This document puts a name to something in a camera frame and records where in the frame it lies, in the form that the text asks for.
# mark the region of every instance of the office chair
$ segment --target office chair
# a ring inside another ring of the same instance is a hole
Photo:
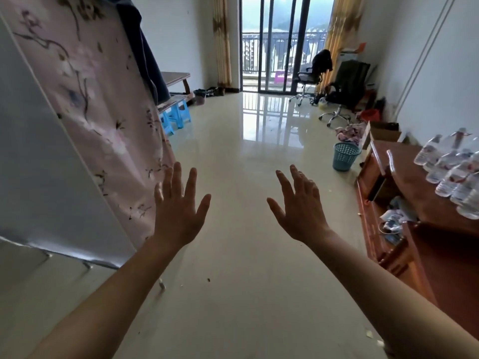
[[[301,106],[304,98],[313,101],[314,96],[306,94],[306,85],[315,86],[316,84],[321,83],[323,80],[322,74],[328,70],[332,71],[331,53],[328,49],[323,49],[315,55],[311,66],[306,68],[305,72],[299,72],[296,77],[293,78],[294,82],[303,85],[303,90],[300,94],[291,97],[289,101],[291,102],[292,99],[299,98],[299,102],[297,103],[298,106]]]
[[[341,63],[336,80],[326,86],[326,101],[339,104],[337,111],[323,113],[319,117],[319,120],[322,120],[323,116],[332,115],[326,126],[330,127],[332,120],[338,117],[343,118],[350,124],[351,116],[341,114],[342,108],[346,107],[353,111],[364,96],[364,83],[370,66],[370,64],[357,60],[348,60]],[[335,89],[333,92],[329,92],[331,87]]]

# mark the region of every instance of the sliding glass door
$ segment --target sliding glass door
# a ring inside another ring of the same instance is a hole
[[[243,90],[294,94],[323,49],[334,0],[242,0]]]

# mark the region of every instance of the person's left hand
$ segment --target person's left hand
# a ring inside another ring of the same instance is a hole
[[[195,211],[196,169],[190,176],[183,194],[181,183],[181,163],[165,172],[163,183],[155,186],[156,219],[152,239],[161,241],[173,249],[181,249],[200,232],[205,223],[211,194],[201,200]]]

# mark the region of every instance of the curtain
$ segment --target curtain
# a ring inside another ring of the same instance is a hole
[[[316,90],[324,91],[324,88],[336,75],[336,62],[341,50],[347,46],[355,46],[356,32],[362,17],[362,0],[334,0],[331,20],[326,37],[325,49],[331,52],[333,65],[332,72],[323,75],[322,82]]]
[[[153,187],[174,156],[115,5],[0,0],[0,7],[58,123],[139,248],[154,230]]]
[[[215,34],[218,87],[231,87],[230,35],[226,0],[214,0],[213,32]]]

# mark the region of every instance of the hand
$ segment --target hand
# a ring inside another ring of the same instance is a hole
[[[332,231],[324,217],[320,191],[314,181],[298,172],[296,166],[291,165],[290,169],[296,192],[293,192],[287,177],[280,170],[276,170],[283,190],[284,211],[274,199],[268,198],[266,201],[286,233],[309,245]]]
[[[195,211],[196,175],[196,169],[192,168],[183,194],[181,163],[176,162],[173,169],[166,170],[163,184],[155,186],[156,219],[152,238],[174,249],[179,250],[193,241],[205,223],[211,195],[205,195]]]

